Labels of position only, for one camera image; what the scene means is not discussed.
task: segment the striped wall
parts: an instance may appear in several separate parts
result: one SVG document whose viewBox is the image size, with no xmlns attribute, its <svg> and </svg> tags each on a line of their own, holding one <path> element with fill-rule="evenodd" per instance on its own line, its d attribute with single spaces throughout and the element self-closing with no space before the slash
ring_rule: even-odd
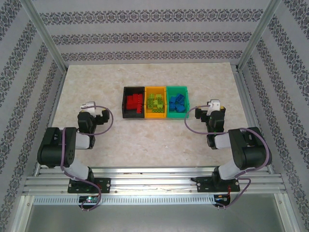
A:
<svg viewBox="0 0 309 232">
<path fill-rule="evenodd" d="M 243 70 L 301 231 L 309 231 L 308 4 L 282 1 Z"/>
<path fill-rule="evenodd" d="M 62 73 L 18 0 L 0 0 L 0 232 L 32 175 Z"/>
<path fill-rule="evenodd" d="M 35 0 L 67 64 L 237 64 L 269 0 Z"/>
</svg>

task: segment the enclosure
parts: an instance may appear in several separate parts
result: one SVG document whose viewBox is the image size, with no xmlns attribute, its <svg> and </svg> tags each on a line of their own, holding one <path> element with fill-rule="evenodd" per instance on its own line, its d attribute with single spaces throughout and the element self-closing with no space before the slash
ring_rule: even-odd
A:
<svg viewBox="0 0 309 232">
<path fill-rule="evenodd" d="M 308 0 L 0 5 L 0 231 L 309 231 Z M 137 93 L 141 115 L 126 109 Z M 256 126 L 269 146 L 272 164 L 246 174 L 252 183 L 231 208 L 216 210 L 190 181 L 232 152 L 185 127 L 170 105 L 178 94 L 185 112 L 219 99 L 225 131 Z M 112 181 L 102 205 L 81 212 L 69 178 L 37 153 L 47 127 L 77 127 L 90 101 L 114 124 L 75 154 Z M 187 122 L 206 131 L 194 112 Z"/>
</svg>

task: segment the floor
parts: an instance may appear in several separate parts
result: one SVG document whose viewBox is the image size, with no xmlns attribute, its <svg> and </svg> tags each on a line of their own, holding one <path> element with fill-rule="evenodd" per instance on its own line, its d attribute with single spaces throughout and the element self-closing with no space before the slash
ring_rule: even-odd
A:
<svg viewBox="0 0 309 232">
<path fill-rule="evenodd" d="M 91 167 L 214 166 L 232 159 L 230 149 L 212 150 L 206 136 L 190 132 L 183 120 L 122 119 L 124 87 L 168 85 L 187 86 L 191 107 L 219 99 L 226 108 L 225 130 L 247 127 L 229 63 L 70 66 L 53 126 L 78 127 L 80 106 L 89 101 L 113 112 L 113 127 L 96 137 L 94 148 L 75 152 Z M 188 124 L 206 132 L 194 112 Z M 98 126 L 96 132 L 107 126 Z"/>
</svg>

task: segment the yellow bin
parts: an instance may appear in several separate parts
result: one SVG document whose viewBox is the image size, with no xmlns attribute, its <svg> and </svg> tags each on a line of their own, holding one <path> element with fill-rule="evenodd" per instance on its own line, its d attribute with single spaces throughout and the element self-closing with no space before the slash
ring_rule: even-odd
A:
<svg viewBox="0 0 309 232">
<path fill-rule="evenodd" d="M 153 113 L 152 109 L 147 109 L 147 100 L 149 95 L 153 93 L 161 94 L 163 101 L 164 113 Z M 145 87 L 145 102 L 144 102 L 145 118 L 166 118 L 167 114 L 167 101 L 166 101 L 166 87 L 165 86 L 146 86 Z"/>
</svg>

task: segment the cable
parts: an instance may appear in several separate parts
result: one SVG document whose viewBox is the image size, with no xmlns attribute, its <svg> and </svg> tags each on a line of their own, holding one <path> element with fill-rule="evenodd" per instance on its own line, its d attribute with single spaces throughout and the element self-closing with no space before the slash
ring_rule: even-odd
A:
<svg viewBox="0 0 309 232">
<path fill-rule="evenodd" d="M 84 134 L 84 135 L 101 135 L 101 134 L 104 134 L 104 133 L 108 132 L 108 131 L 110 130 L 110 128 L 112 127 L 113 122 L 114 122 L 114 117 L 113 117 L 112 112 L 111 112 L 108 108 L 106 108 L 106 107 L 104 107 L 104 106 L 99 106 L 99 105 L 89 106 L 89 107 L 85 107 L 85 108 L 83 108 L 83 109 L 88 109 L 88 108 L 103 108 L 103 109 L 108 110 L 108 111 L 110 112 L 111 116 L 112 116 L 112 122 L 111 122 L 110 126 L 109 126 L 105 131 L 103 131 L 103 132 L 94 133 L 94 134 L 87 134 L 87 133 L 80 133 L 80 134 Z M 82 211 L 91 211 L 91 210 L 94 210 L 95 208 L 98 207 L 98 205 L 99 205 L 100 202 L 101 202 L 101 198 L 102 198 L 101 189 L 100 189 L 99 186 L 97 186 L 96 184 L 94 184 L 94 183 L 92 183 L 92 182 L 90 182 L 90 181 L 83 180 L 83 179 L 80 179 L 80 178 L 78 178 L 78 177 L 75 177 L 75 176 L 73 176 L 73 175 L 71 175 L 71 174 L 69 174 L 69 173 L 67 173 L 67 172 L 65 171 L 65 169 L 64 169 L 64 167 L 63 167 L 63 164 L 64 164 L 64 156 L 65 156 L 65 138 L 66 138 L 66 137 L 65 137 L 65 134 L 66 134 L 66 128 L 64 128 L 63 131 L 62 131 L 62 152 L 61 152 L 61 163 L 60 163 L 60 168 L 61 168 L 61 170 L 63 171 L 63 173 L 64 173 L 66 176 L 68 176 L 69 178 L 72 178 L 72 179 L 78 180 L 78 181 L 82 181 L 82 182 L 84 182 L 84 183 L 86 183 L 86 184 L 89 184 L 89 185 L 92 185 L 92 186 L 94 186 L 94 187 L 96 187 L 96 188 L 98 189 L 98 200 L 97 200 L 97 203 L 96 203 L 94 206 L 92 206 L 90 209 L 85 209 L 85 208 L 83 208 L 85 202 L 82 202 L 82 205 L 81 205 Z"/>
<path fill-rule="evenodd" d="M 184 117 L 184 124 L 185 124 L 185 126 L 186 126 L 190 131 L 192 131 L 193 133 L 196 133 L 196 134 L 226 134 L 227 132 L 198 132 L 198 131 L 195 131 L 195 130 L 191 129 L 191 128 L 187 125 L 187 123 L 186 123 L 186 118 L 187 118 L 188 114 L 189 114 L 192 110 L 195 110 L 195 109 L 201 108 L 201 107 L 209 107 L 209 105 L 196 106 L 196 107 L 190 109 L 190 110 L 186 113 L 186 115 L 185 115 L 185 117 Z M 243 195 L 243 193 L 247 190 L 247 188 L 248 188 L 249 185 L 251 184 L 251 179 L 250 179 L 250 178 L 247 178 L 247 177 L 238 178 L 239 176 L 241 176 L 241 175 L 243 175 L 243 174 L 245 174 L 245 173 L 248 173 L 248 172 L 258 171 L 258 170 L 264 168 L 264 167 L 267 165 L 268 161 L 269 161 L 269 148 L 268 148 L 268 146 L 267 146 L 265 140 L 263 139 L 263 137 L 262 137 L 261 135 L 259 135 L 258 133 L 256 133 L 255 131 L 253 131 L 253 130 L 251 130 L 251 129 L 248 129 L 248 128 L 239 128 L 239 130 L 248 131 L 248 132 L 254 134 L 254 135 L 262 142 L 262 144 L 264 145 L 265 151 L 266 151 L 266 158 L 265 158 L 264 163 L 263 163 L 261 166 L 259 166 L 259 167 L 257 167 L 257 168 L 249 169 L 249 170 L 244 170 L 244 171 L 238 173 L 238 174 L 235 176 L 235 178 L 238 179 L 238 180 L 248 180 L 249 182 L 248 182 L 247 186 L 241 191 L 241 193 L 240 193 L 229 205 L 225 206 L 225 205 L 223 205 L 223 204 L 221 204 L 221 203 L 216 203 L 217 205 L 220 205 L 220 206 L 221 206 L 221 207 L 218 206 L 218 209 L 226 209 L 226 208 L 230 207 L 231 205 L 235 204 L 235 202 Z"/>
<path fill-rule="evenodd" d="M 112 116 L 112 122 L 111 122 L 110 126 L 109 126 L 105 131 L 103 131 L 103 132 L 94 133 L 94 134 L 81 133 L 81 132 L 79 132 L 79 133 L 80 133 L 80 134 L 84 134 L 84 135 L 90 135 L 90 136 L 94 135 L 94 136 L 95 136 L 95 135 L 101 135 L 101 134 L 104 134 L 104 133 L 108 132 L 108 131 L 110 130 L 110 128 L 112 127 L 112 124 L 114 123 L 114 116 L 112 115 L 112 112 L 111 112 L 107 107 L 100 106 L 100 105 L 96 105 L 96 103 L 94 103 L 94 106 L 83 107 L 82 110 L 84 110 L 84 109 L 89 109 L 89 108 L 95 108 L 95 109 L 96 109 L 96 108 L 102 108 L 102 109 L 107 110 L 108 112 L 110 112 L 110 114 L 111 114 L 111 116 Z"/>
</svg>

